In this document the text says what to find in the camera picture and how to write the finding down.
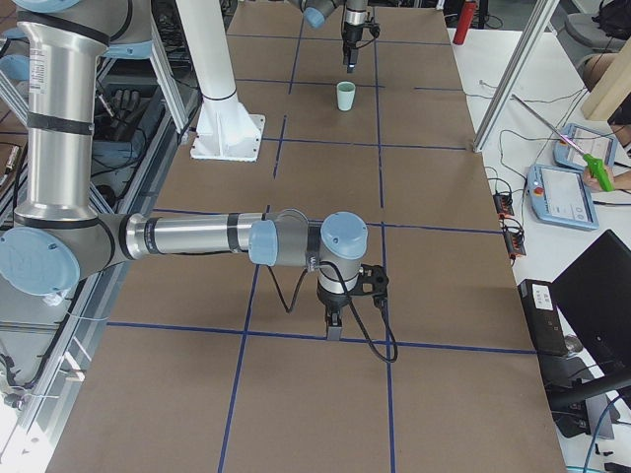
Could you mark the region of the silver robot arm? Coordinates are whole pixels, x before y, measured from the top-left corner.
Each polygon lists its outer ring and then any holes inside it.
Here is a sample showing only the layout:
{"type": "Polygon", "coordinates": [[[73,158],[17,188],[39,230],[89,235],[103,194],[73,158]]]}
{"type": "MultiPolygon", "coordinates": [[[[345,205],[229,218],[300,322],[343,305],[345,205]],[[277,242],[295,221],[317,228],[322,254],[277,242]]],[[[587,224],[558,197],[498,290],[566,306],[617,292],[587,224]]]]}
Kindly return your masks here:
{"type": "Polygon", "coordinates": [[[1,273],[34,296],[69,290],[106,268],[148,255],[244,253],[267,267],[316,272],[326,336],[367,282],[368,229],[349,212],[320,223],[302,212],[192,218],[101,214],[89,203],[98,59],[112,46],[149,54],[147,1],[21,1],[30,43],[28,191],[1,239],[1,273]]]}
{"type": "Polygon", "coordinates": [[[369,24],[368,2],[365,0],[294,0],[290,4],[296,7],[303,19],[313,28],[321,28],[326,20],[337,10],[341,13],[341,39],[343,65],[351,74],[357,65],[360,41],[363,31],[369,24]]]}

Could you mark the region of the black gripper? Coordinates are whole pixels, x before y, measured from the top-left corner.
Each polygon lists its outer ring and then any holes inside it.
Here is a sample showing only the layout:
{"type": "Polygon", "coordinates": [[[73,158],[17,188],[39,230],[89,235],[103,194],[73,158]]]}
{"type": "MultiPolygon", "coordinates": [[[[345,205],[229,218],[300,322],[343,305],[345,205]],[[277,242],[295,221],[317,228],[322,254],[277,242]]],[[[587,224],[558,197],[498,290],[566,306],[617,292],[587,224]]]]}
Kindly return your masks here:
{"type": "Polygon", "coordinates": [[[326,340],[339,341],[342,336],[342,310],[350,305],[351,298],[345,294],[336,294],[328,291],[321,284],[317,285],[316,294],[324,305],[326,322],[326,340]]]}
{"type": "Polygon", "coordinates": [[[344,23],[342,25],[342,40],[343,40],[343,65],[346,67],[346,72],[351,74],[354,72],[359,55],[359,49],[357,48],[358,42],[362,39],[364,26],[352,25],[344,23]]]}

